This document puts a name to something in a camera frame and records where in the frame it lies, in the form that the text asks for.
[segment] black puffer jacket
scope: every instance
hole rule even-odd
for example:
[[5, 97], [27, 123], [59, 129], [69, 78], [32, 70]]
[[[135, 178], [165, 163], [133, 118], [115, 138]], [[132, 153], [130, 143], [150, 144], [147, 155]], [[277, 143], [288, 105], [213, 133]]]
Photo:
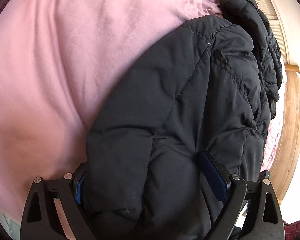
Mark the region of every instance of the black puffer jacket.
[[233, 24], [242, 26], [253, 39], [253, 54], [258, 61], [259, 77], [271, 111], [275, 117], [275, 102], [279, 99], [278, 89], [282, 83], [280, 48], [271, 31], [269, 21], [255, 0], [220, 0], [223, 17]]
[[83, 202], [100, 239], [202, 239], [222, 208], [200, 172], [203, 149], [257, 179], [270, 109], [252, 51], [242, 27], [205, 16], [123, 77], [87, 137]]

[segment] metal screw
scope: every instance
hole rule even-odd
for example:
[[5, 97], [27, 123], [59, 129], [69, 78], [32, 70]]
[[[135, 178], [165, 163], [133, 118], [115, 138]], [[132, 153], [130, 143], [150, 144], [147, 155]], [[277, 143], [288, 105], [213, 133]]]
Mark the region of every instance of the metal screw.
[[65, 175], [64, 175], [64, 178], [65, 179], [71, 179], [72, 178], [72, 173], [66, 173]]
[[234, 174], [232, 174], [232, 179], [239, 180], [240, 179], [240, 175], [234, 173]]
[[34, 183], [39, 183], [41, 181], [41, 178], [40, 177], [36, 177], [35, 179], [34, 179]]
[[269, 179], [263, 179], [263, 183], [266, 184], [266, 185], [270, 185]]

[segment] dark red fabric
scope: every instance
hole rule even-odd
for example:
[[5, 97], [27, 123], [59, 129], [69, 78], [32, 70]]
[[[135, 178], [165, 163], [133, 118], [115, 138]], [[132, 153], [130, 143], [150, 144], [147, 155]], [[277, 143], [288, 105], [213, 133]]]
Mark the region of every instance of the dark red fabric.
[[292, 224], [286, 224], [284, 222], [284, 232], [286, 240], [294, 240], [300, 233], [300, 221]]

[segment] jacket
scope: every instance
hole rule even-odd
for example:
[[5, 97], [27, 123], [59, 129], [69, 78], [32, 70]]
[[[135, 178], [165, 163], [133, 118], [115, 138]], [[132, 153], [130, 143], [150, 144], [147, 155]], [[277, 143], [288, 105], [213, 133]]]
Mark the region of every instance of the jacket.
[[[241, 0], [228, 1], [227, 15], [240, 10]], [[265, 20], [255, 6], [245, 13]], [[281, 66], [266, 58], [269, 47], [280, 51], [273, 36], [263, 39], [266, 25], [251, 36], [253, 19], [230, 20], [204, 16], [167, 34], [98, 114], [83, 203], [100, 239], [202, 239], [223, 207], [199, 168], [204, 149], [230, 173], [257, 180], [281, 82]]]

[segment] pink satin fabric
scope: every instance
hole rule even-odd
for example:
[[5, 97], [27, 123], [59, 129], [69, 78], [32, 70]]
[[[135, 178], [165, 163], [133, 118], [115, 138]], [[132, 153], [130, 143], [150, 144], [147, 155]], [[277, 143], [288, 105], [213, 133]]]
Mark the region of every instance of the pink satin fabric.
[[149, 46], [218, 0], [11, 0], [0, 15], [0, 211], [86, 161], [105, 99]]

